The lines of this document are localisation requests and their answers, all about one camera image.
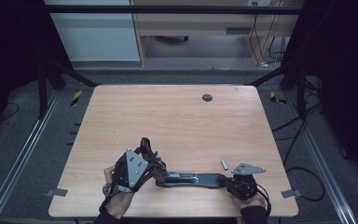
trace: gray carpet floor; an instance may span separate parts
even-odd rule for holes
[[[124,69],[116,71],[82,71],[85,77],[103,84],[234,84],[241,85],[255,80],[266,74],[266,71],[241,70],[158,70]],[[7,204],[0,216],[0,223],[75,223],[72,219],[57,219],[48,215],[48,207],[52,198],[46,196],[48,189],[55,189],[60,180],[63,167],[71,151],[71,143],[76,140],[74,134],[83,119],[87,109],[92,88],[65,77],[67,86],[60,91],[58,103],[52,112],[34,151],[25,166],[21,178],[17,182]],[[71,106],[76,91],[82,90],[76,106]],[[296,115],[290,105],[271,102],[270,92],[274,91],[278,99],[286,99],[293,92],[282,92],[276,82],[269,82],[258,88],[260,99],[265,108],[271,129],[293,119]],[[0,121],[0,186],[5,181],[11,165],[17,159],[21,148],[36,124],[38,115],[37,83],[14,90],[9,96],[7,110]],[[317,97],[308,98],[307,107],[318,104]],[[354,216],[358,221],[358,164],[356,161],[343,159],[340,145],[332,132],[326,117],[315,110],[308,114],[307,128],[318,143],[334,177],[337,179]],[[299,123],[274,133],[282,159],[299,129]],[[301,166],[318,174],[315,164],[310,158],[309,146],[303,134],[296,140],[286,164],[287,168]],[[321,195],[321,185],[318,180],[302,171],[288,174],[294,189],[300,189],[304,195],[316,198]],[[330,196],[326,194],[319,202],[310,202],[304,198],[296,199],[299,214],[295,217],[283,218],[282,223],[341,223]],[[81,222],[92,221],[92,217],[79,219]],[[173,223],[174,220],[133,220],[128,223]],[[232,220],[215,220],[217,223],[231,223]],[[211,220],[179,220],[180,223],[212,223]],[[277,217],[271,217],[270,223],[278,223]]]

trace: metal bar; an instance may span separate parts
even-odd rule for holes
[[[28,159],[30,158],[34,150],[34,147],[37,141],[39,140],[39,137],[50,118],[50,115],[57,103],[58,97],[59,97],[59,92],[54,91],[48,102],[49,107],[48,110],[46,111],[46,115],[42,119],[39,119],[37,121],[36,125],[34,126],[34,129],[32,130],[30,136],[25,142],[18,158],[16,159],[13,166],[11,167],[10,172],[7,175],[7,178],[5,179],[4,183],[2,184],[2,187],[0,188],[0,214],[3,208],[5,207],[5,204],[8,198],[10,197],[11,192],[16,186],[16,183],[19,180],[21,173],[25,165],[27,164]]]
[[[288,100],[289,105],[291,106],[293,113],[297,116],[295,99],[291,94],[285,93],[285,98]],[[330,196],[330,199],[337,210],[337,214],[341,219],[341,222],[344,224],[356,224],[357,220],[348,205],[347,200],[345,199],[344,194],[342,193],[341,188],[339,187],[338,182],[334,178],[334,175],[330,171],[324,157],[313,139],[312,133],[310,129],[307,127],[304,130],[305,141],[309,146],[310,155],[312,157],[313,162],[321,176],[324,185],[326,186],[326,190]]]
[[[218,7],[218,6],[22,6],[49,13],[157,13],[157,14],[257,14],[302,15],[323,12],[303,7]]]

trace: floor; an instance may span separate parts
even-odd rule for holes
[[[279,51],[278,39],[273,47],[272,51]],[[243,41],[236,37],[191,36],[183,42],[177,37],[157,36],[151,38],[147,52],[144,67],[117,66],[98,71],[82,68],[78,72],[103,84],[242,85],[279,66],[274,58],[266,58],[272,62],[267,67],[254,66]],[[72,218],[49,216],[51,197],[46,196],[46,192],[58,185],[92,88],[70,77],[64,78],[67,83],[64,91],[48,90],[49,98],[55,103],[52,103],[54,107],[49,111],[46,123],[37,120],[36,82],[14,90],[9,96],[7,110],[0,121],[0,195],[6,195],[0,197],[0,223],[75,223]],[[271,129],[296,117],[296,91],[281,91],[279,80],[277,77],[257,88]],[[79,90],[83,92],[78,103],[70,106]],[[279,102],[271,101],[272,91]],[[307,108],[319,104],[315,92],[308,91],[306,96]],[[322,107],[316,106],[309,112],[304,130],[300,129],[300,124],[298,120],[273,132],[276,144],[284,160],[296,133],[300,132],[286,167],[307,168],[316,177],[303,169],[288,172],[293,189],[300,189],[305,197],[296,198],[299,214],[284,217],[282,223],[358,223],[357,162],[342,157],[340,144]],[[41,134],[34,137],[30,134],[36,126],[41,128]],[[311,202],[310,198],[323,195],[318,178],[324,182],[326,193],[319,202]],[[92,220],[92,217],[79,219],[81,223]],[[172,223],[172,220],[158,221]],[[268,221],[278,223],[279,219],[271,217]],[[139,223],[139,220],[128,219],[127,222]],[[210,223],[210,220],[186,222]]]

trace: wooden table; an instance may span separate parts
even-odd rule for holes
[[[202,100],[211,94],[211,102]],[[292,217],[298,208],[256,88],[250,86],[102,85],[95,88],[49,208],[53,217],[96,217],[103,201],[103,168],[142,137],[151,141],[169,171],[220,173],[240,162],[266,168],[255,180],[269,194],[271,215]],[[224,171],[221,160],[226,160]],[[126,217],[240,217],[226,189],[155,186],[135,194]]]

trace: metal frame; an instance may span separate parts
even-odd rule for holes
[[[34,129],[29,135],[24,146],[22,147],[19,157],[14,162],[10,172],[7,175],[7,178],[5,179],[5,182],[0,188],[0,215],[5,207],[8,198],[11,195],[11,192],[16,187],[17,181],[20,179],[21,173],[24,170],[27,161],[31,157],[31,154],[34,151],[34,147],[39,140],[40,135],[42,134],[43,130],[46,127],[46,124],[48,123],[51,113],[54,110],[55,105],[57,104],[59,96],[59,91],[54,91],[51,95],[50,100],[48,102],[49,107],[46,112],[46,115],[42,119],[39,119],[37,121],[36,125],[34,126]]]
[[[157,13],[157,14],[257,14],[303,15],[322,13],[303,7],[218,7],[218,6],[23,6],[22,9],[48,13]]]

